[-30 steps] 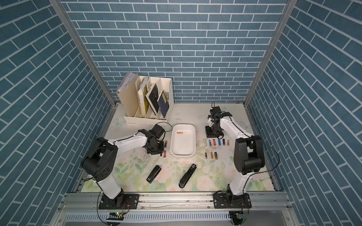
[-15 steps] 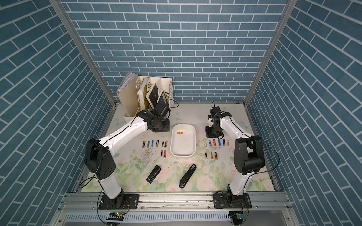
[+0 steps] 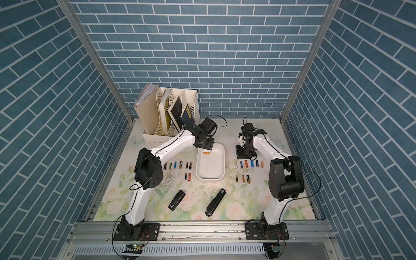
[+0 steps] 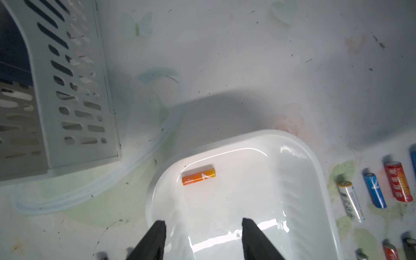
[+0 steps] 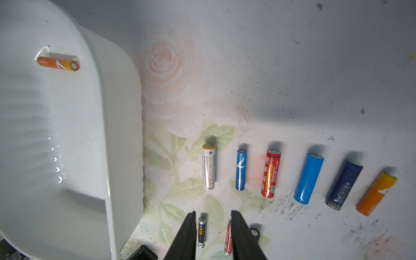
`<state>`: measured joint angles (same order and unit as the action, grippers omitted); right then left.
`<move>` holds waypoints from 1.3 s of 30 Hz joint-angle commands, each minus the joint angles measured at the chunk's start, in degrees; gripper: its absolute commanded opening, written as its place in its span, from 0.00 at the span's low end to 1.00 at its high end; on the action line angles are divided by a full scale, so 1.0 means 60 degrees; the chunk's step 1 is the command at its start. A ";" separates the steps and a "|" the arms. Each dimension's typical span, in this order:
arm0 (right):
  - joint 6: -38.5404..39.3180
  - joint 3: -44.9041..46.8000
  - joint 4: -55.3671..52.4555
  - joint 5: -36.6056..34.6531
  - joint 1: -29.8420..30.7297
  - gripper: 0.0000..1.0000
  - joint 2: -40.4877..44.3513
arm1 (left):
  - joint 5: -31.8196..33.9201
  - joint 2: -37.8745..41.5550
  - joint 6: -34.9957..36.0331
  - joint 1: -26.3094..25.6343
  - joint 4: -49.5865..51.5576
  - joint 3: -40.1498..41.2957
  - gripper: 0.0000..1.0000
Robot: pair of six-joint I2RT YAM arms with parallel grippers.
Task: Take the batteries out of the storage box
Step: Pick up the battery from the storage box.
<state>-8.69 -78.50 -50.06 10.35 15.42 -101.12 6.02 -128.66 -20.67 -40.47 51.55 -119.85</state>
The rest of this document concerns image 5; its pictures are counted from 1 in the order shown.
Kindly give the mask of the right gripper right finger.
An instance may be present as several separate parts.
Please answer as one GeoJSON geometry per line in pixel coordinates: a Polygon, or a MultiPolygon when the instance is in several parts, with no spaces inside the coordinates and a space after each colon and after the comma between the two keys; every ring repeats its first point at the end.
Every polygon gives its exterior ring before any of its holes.
{"type": "Polygon", "coordinates": [[[267,259],[239,211],[232,210],[231,226],[232,255],[234,260],[267,259]]]}

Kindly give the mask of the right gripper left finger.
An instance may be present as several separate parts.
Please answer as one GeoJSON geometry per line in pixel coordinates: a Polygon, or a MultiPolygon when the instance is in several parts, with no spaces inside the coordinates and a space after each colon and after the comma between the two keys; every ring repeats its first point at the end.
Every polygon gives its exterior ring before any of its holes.
{"type": "Polygon", "coordinates": [[[186,215],[164,260],[195,260],[197,244],[196,212],[186,215]]]}

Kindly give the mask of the black copper Duracell battery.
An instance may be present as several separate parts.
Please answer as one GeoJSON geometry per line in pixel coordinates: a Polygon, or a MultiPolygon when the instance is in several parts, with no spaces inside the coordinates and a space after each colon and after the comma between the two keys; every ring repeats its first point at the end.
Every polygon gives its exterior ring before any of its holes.
{"type": "Polygon", "coordinates": [[[260,237],[261,237],[260,232],[256,228],[254,228],[254,227],[251,227],[250,228],[250,232],[253,235],[253,237],[256,240],[256,242],[259,242],[260,237]]]}

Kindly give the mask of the red AAA battery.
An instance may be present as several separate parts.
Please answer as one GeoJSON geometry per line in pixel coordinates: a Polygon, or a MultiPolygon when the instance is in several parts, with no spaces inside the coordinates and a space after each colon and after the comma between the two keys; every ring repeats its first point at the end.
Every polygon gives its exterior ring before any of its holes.
{"type": "Polygon", "coordinates": [[[224,246],[224,253],[228,256],[232,253],[232,223],[231,221],[227,225],[226,239],[224,246]]]}

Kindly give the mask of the black silver AAA battery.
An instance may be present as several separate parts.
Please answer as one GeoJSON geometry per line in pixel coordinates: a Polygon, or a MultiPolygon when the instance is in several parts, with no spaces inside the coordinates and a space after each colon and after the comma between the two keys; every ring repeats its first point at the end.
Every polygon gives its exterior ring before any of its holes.
{"type": "Polygon", "coordinates": [[[206,241],[206,216],[202,215],[198,220],[198,247],[204,248],[206,241]]]}

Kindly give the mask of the red AA battery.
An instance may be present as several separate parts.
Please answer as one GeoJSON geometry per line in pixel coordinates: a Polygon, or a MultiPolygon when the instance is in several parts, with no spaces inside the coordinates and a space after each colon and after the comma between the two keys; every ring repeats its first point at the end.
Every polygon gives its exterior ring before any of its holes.
{"type": "Polygon", "coordinates": [[[274,198],[280,159],[281,152],[279,150],[269,149],[267,151],[261,189],[261,195],[264,198],[274,198]]]}

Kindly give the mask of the white orange AA battery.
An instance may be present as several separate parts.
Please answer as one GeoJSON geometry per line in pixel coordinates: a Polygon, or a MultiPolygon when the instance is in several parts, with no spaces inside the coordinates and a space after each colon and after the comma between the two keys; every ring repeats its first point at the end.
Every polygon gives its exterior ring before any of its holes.
{"type": "Polygon", "coordinates": [[[216,146],[203,145],[203,184],[206,190],[213,190],[216,181],[216,146]]]}

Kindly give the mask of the dark blue AAA battery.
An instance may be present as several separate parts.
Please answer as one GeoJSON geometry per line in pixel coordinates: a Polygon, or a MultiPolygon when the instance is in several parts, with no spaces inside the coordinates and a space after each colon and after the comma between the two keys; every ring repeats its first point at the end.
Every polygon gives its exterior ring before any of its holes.
{"type": "Polygon", "coordinates": [[[340,211],[353,185],[364,167],[356,162],[345,160],[338,178],[334,182],[326,199],[326,205],[340,211]]]}

